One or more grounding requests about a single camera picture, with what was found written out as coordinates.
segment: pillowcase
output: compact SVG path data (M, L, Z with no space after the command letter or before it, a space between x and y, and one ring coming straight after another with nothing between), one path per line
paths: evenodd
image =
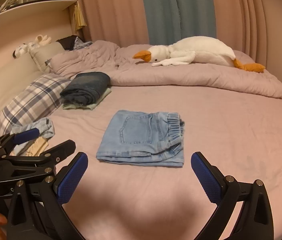
M46 66L45 62L56 54L64 51L65 50L59 42L52 42L37 49L33 49L30 53L38 69L43 73L49 73L50 69Z
M33 81L0 113L0 136L10 133L12 124L20 126L36 122L50 115L61 105L61 91L69 79L56 74L45 74Z
M30 53L23 54L3 66L0 69L0 112L41 75Z

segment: jeans back pocket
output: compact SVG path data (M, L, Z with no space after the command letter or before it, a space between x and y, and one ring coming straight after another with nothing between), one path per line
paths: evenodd
M127 117L122 128L120 129L121 143L151 143L151 117L152 114L138 117Z

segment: stuffed animal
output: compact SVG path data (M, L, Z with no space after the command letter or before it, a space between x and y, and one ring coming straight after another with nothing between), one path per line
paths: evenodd
M133 58L140 58L147 63L152 63L154 67L188 65L196 62L234 66L254 72L263 72L265 69L258 63L243 65L236 59L230 47L218 39L205 36L184 38L170 46L152 46L148 50L138 52Z
M21 55L25 54L28 52L28 46L23 43L22 45L18 46L15 51L13 52L12 56L14 58L21 57Z
M21 55L27 53L28 51L32 51L33 49L39 48L41 46L45 46L51 43L52 38L48 37L47 35L38 35L34 42L29 42L28 44L23 43L22 45L18 46L15 51L13 52L13 57L18 58Z

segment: white shelf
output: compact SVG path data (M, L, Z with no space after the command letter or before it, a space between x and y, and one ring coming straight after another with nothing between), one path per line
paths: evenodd
M49 0L28 3L11 8L0 13L0 28L4 27L7 23L14 22L37 13L63 11L75 2L75 0Z

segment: goose plush toy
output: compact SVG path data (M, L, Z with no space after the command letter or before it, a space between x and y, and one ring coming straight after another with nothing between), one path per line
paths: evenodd
M264 66L258 63L242 64L233 52L222 41L205 36L194 36L182 39L170 46L157 45L148 50L142 50L133 56L156 66L187 65L192 62L211 63L223 66L263 72Z

